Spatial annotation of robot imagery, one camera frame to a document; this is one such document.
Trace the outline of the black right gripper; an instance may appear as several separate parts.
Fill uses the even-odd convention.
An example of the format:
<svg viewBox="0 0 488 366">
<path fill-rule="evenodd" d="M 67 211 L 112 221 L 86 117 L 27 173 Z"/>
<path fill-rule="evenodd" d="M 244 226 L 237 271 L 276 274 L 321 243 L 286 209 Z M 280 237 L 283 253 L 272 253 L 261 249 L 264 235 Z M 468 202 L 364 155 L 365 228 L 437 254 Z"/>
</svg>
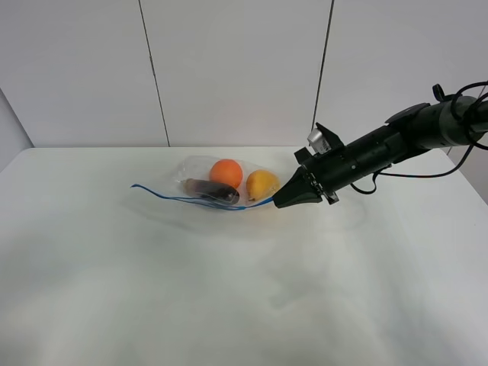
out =
<svg viewBox="0 0 488 366">
<path fill-rule="evenodd" d="M 273 195 L 276 208 L 299 204 L 333 204 L 336 192 L 355 181 L 384 169 L 393 161 L 393 130 L 383 126 L 345 145 L 339 136 L 316 124 L 331 150 L 306 158 L 290 180 Z"/>
</svg>

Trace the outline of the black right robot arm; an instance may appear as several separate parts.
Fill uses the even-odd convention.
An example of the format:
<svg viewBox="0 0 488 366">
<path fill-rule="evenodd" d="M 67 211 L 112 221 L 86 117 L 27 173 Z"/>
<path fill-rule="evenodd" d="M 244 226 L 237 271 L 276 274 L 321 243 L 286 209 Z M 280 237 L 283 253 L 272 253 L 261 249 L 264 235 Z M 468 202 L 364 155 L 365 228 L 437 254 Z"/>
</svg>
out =
<svg viewBox="0 0 488 366">
<path fill-rule="evenodd" d="M 317 124 L 308 136 L 313 151 L 302 148 L 295 153 L 299 166 L 274 194 L 274 205 L 285 208 L 322 200 L 334 204 L 338 190 L 364 177 L 377 177 L 432 149 L 474 145 L 486 132 L 487 102 L 467 96 L 414 105 L 349 144 Z"/>
</svg>

